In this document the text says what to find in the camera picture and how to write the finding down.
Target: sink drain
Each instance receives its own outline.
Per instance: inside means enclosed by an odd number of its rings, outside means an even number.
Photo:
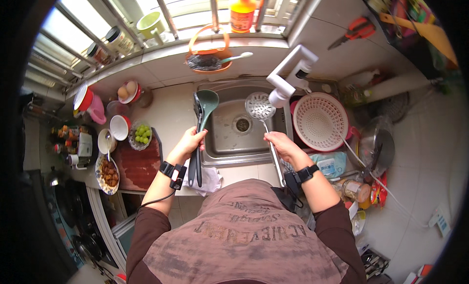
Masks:
[[[239,119],[236,122],[236,128],[242,133],[247,131],[249,129],[249,121],[244,118]]]
[[[233,119],[231,128],[239,135],[247,135],[252,130],[252,119],[245,114],[238,115]]]

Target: scissors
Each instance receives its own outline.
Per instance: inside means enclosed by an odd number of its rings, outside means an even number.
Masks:
[[[332,45],[330,45],[327,50],[334,49],[335,47],[338,47],[349,40],[368,38],[369,36],[373,35],[375,31],[376,27],[369,18],[360,17],[351,23],[345,35],[332,43]]]

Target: hand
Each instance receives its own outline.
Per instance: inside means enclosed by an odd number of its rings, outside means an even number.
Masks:
[[[167,162],[175,165],[184,165],[185,161],[191,157],[192,152],[200,145],[200,150],[205,150],[203,144],[203,138],[207,134],[208,130],[204,129],[200,133],[196,134],[196,126],[193,126],[186,130],[179,143],[169,153]]]
[[[308,155],[284,133],[275,131],[265,133],[264,140],[273,143],[280,157],[290,163],[295,171],[314,165]]]

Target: person's left hand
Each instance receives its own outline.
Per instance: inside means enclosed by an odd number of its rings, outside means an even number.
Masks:
[[[207,134],[208,130],[204,129],[200,133],[196,134],[196,126],[193,126],[186,130],[179,143],[169,153],[166,161],[170,164],[184,165],[185,161],[191,158],[192,152],[200,145],[200,150],[205,150],[203,144],[203,138]]]

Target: toothbrush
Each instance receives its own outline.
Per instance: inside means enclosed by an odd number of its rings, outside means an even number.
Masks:
[[[221,60],[221,64],[226,63],[226,62],[228,62],[228,61],[232,61],[232,60],[238,59],[238,58],[250,57],[250,56],[252,56],[252,54],[253,54],[252,52],[243,52],[243,53],[241,53],[240,56],[233,56],[233,57],[230,57],[230,58],[222,59],[222,60]]]

